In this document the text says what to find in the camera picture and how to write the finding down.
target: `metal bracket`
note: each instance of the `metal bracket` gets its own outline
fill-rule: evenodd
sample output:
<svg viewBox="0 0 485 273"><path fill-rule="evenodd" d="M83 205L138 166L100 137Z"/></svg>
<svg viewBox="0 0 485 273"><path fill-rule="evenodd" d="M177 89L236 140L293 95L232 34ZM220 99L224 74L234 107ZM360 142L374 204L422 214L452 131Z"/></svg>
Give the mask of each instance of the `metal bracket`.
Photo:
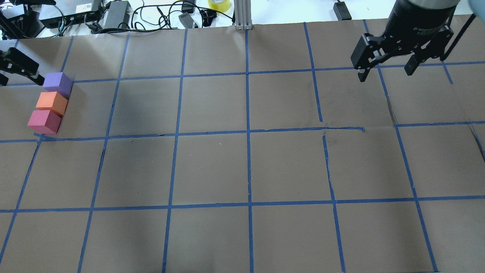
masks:
<svg viewBox="0 0 485 273"><path fill-rule="evenodd" d="M236 30L253 29L251 0L234 0L234 15L236 17Z"/></svg>

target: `cube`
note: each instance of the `cube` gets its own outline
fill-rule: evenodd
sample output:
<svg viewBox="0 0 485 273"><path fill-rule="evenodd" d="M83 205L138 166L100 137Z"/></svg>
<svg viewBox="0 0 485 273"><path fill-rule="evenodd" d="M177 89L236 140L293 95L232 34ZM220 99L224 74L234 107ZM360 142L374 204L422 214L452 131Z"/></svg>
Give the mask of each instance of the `cube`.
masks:
<svg viewBox="0 0 485 273"><path fill-rule="evenodd" d="M42 92L35 106L38 110L50 110L62 117L67 106L67 99L59 92Z"/></svg>
<svg viewBox="0 0 485 273"><path fill-rule="evenodd" d="M51 110L35 110L28 126L39 134L56 134L61 125L61 118Z"/></svg>
<svg viewBox="0 0 485 273"><path fill-rule="evenodd" d="M65 98L68 98L71 94L72 80L62 72L49 73L46 75L43 87L49 92L59 92Z"/></svg>

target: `yellow object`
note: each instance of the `yellow object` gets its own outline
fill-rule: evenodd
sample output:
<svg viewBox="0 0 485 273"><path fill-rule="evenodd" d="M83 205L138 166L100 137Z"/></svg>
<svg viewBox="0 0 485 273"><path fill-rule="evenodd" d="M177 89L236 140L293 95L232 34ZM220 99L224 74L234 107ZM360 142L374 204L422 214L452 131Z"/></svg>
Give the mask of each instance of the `yellow object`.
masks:
<svg viewBox="0 0 485 273"><path fill-rule="evenodd" d="M209 2L209 8L220 12L226 12L231 6L229 0L207 0Z"/></svg>

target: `purple cube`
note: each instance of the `purple cube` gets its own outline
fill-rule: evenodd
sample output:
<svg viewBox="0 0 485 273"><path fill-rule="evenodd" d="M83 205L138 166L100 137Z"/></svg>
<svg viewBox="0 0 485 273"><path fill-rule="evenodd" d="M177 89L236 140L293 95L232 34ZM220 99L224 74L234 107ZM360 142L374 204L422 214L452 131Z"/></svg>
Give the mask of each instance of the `purple cube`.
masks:
<svg viewBox="0 0 485 273"><path fill-rule="evenodd" d="M71 94L72 80L62 72L49 73L46 75L43 87L49 92L59 92L67 99Z"/></svg>

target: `white label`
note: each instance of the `white label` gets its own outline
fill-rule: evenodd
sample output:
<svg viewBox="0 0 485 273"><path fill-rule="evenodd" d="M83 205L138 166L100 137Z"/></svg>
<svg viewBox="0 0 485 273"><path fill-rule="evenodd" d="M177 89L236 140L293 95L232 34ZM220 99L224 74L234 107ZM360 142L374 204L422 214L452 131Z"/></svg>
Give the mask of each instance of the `white label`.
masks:
<svg viewBox="0 0 485 273"><path fill-rule="evenodd" d="M76 13L91 11L93 4L81 4L76 6Z"/></svg>

